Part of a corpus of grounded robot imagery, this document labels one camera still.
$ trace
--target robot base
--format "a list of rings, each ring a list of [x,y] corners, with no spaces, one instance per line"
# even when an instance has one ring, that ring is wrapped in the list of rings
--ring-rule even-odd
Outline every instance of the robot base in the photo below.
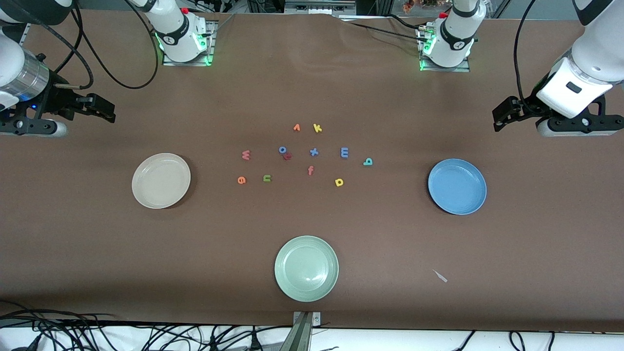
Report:
[[[160,50],[163,52],[162,64],[163,66],[192,66],[192,67],[205,67],[212,66],[213,56],[215,54],[215,44],[217,43],[217,28],[218,21],[206,21],[206,45],[208,48],[199,54],[195,59],[188,62],[176,62],[171,60],[166,54],[162,46]]]
[[[426,30],[416,29],[416,37],[423,37],[426,39],[430,39],[431,32]],[[418,57],[421,65],[421,71],[438,71],[438,72],[470,72],[470,65],[468,64],[468,57],[466,57],[459,65],[455,67],[442,67],[435,64],[428,56],[426,56],[423,51],[425,45],[428,45],[428,42],[419,41],[418,42]]]

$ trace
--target plate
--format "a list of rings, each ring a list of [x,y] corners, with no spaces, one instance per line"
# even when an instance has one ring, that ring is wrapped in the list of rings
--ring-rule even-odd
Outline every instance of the plate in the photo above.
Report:
[[[132,193],[151,209],[164,209],[187,193],[191,170],[178,155],[157,154],[143,161],[132,177]]]
[[[275,259],[275,279],[293,300],[325,297],[338,280],[338,258],[325,240],[305,235],[287,242]]]
[[[487,195],[485,179],[470,162],[448,159],[429,173],[429,193],[433,201],[451,214],[471,214],[481,208]]]

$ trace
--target white plate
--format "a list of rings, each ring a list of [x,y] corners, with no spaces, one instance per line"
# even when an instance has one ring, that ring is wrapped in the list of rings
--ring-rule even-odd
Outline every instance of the white plate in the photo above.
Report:
[[[178,155],[157,154],[143,161],[132,177],[132,193],[145,207],[164,209],[187,193],[191,170]]]

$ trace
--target blue plate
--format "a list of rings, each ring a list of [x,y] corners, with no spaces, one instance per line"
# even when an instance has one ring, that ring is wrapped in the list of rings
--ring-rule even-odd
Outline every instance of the blue plate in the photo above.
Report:
[[[448,159],[429,173],[429,193],[448,213],[466,215],[481,208],[487,195],[485,179],[470,162]]]

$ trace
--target light green plate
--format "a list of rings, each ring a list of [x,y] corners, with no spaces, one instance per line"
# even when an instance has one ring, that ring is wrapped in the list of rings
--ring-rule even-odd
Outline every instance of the light green plate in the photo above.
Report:
[[[296,237],[277,254],[275,279],[291,299],[316,301],[336,285],[338,258],[325,240],[310,235]]]

